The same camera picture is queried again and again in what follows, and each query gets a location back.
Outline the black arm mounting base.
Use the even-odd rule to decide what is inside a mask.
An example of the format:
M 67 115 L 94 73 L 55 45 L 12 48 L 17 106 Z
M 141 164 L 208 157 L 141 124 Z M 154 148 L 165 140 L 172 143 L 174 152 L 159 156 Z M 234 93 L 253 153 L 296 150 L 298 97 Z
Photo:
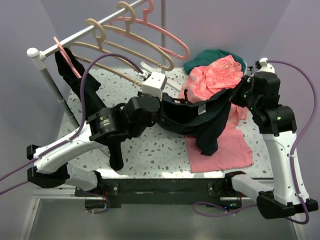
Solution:
M 111 208 L 196 202 L 209 202 L 227 209 L 242 206 L 241 195 L 227 189 L 223 178 L 106 178 L 102 181 Z

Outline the beige hanger front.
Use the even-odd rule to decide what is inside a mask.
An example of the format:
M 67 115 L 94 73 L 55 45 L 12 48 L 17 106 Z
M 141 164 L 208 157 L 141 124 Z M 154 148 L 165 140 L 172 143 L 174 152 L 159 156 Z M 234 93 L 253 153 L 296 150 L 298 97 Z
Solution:
M 106 43 L 106 38 L 107 38 L 107 34 L 105 32 L 105 29 L 103 28 L 103 26 L 98 23 L 97 20 L 93 19 L 93 18 L 88 18 L 86 21 L 85 21 L 85 24 L 87 26 L 89 26 L 90 24 L 93 24 L 94 27 L 97 27 L 97 29 L 99 30 L 99 33 L 100 35 L 97 35 L 96 34 L 96 31 L 94 30 L 92 32 L 95 40 L 96 40 L 96 45 L 94 44 L 91 44 L 91 43 L 87 43 L 87 42 L 82 42 L 82 41 L 75 41 L 73 43 L 70 44 L 70 47 L 80 47 L 80 48 L 85 48 L 85 49 L 90 49 L 90 50 L 94 50 L 94 51 L 97 51 L 99 53 L 102 53 L 102 54 L 112 54 L 111 51 L 109 50 L 106 50 L 104 48 L 104 44 Z M 144 75 L 145 73 L 142 71 L 140 72 L 138 70 L 138 68 L 136 66 L 134 66 L 131 62 L 129 62 L 128 60 L 126 59 L 123 59 L 119 56 L 113 56 L 113 58 L 115 58 L 116 60 L 124 63 L 125 65 L 127 65 L 128 67 L 130 67 L 131 69 L 133 69 L 135 72 L 139 73 L 139 74 L 142 74 Z M 129 82 L 131 82 L 132 84 L 136 85 L 136 86 L 139 86 L 139 87 L 142 87 L 142 81 L 141 80 L 135 80 L 129 76 L 127 76 L 126 74 L 114 69 L 114 68 L 111 68 L 109 66 L 106 66 L 104 64 L 101 64 L 101 63 L 98 63 L 96 62 L 94 64 L 96 67 L 99 67 L 103 70 L 106 70 L 110 73 L 113 73 Z

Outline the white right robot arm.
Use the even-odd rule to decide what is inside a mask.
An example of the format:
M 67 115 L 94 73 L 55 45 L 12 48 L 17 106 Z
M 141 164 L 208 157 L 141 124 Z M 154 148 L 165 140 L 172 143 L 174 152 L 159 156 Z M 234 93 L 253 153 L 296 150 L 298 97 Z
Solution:
M 246 107 L 265 142 L 271 163 L 274 187 L 264 185 L 244 172 L 231 173 L 223 183 L 230 197 L 238 192 L 256 202 L 265 219 L 289 218 L 317 211 L 302 179 L 294 148 L 297 124 L 293 110 L 279 104 L 280 79 L 273 72 L 258 71 L 244 76 L 232 92 L 231 102 Z

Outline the dark navy shorts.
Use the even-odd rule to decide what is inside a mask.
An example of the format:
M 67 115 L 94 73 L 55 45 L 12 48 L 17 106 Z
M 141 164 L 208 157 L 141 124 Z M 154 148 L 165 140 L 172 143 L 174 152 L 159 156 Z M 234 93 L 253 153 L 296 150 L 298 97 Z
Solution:
M 188 91 L 183 98 L 163 94 L 161 121 L 163 129 L 195 138 L 195 145 L 202 155 L 211 156 L 218 150 L 218 137 L 224 131 L 232 103 L 232 89 L 222 89 L 209 99 L 191 103 Z

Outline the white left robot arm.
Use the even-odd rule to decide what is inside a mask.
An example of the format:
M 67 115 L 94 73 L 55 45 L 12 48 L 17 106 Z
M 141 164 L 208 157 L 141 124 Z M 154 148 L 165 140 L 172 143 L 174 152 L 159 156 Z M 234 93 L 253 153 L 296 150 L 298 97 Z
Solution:
M 140 93 L 128 103 L 102 108 L 74 132 L 50 145 L 28 146 L 27 156 L 35 159 L 33 167 L 27 170 L 28 182 L 44 189 L 67 184 L 99 196 L 104 190 L 101 174 L 77 168 L 69 162 L 107 146 L 110 167 L 114 171 L 121 170 L 124 166 L 121 143 L 140 137 L 146 128 L 152 127 L 160 118 L 160 110 L 158 97 Z

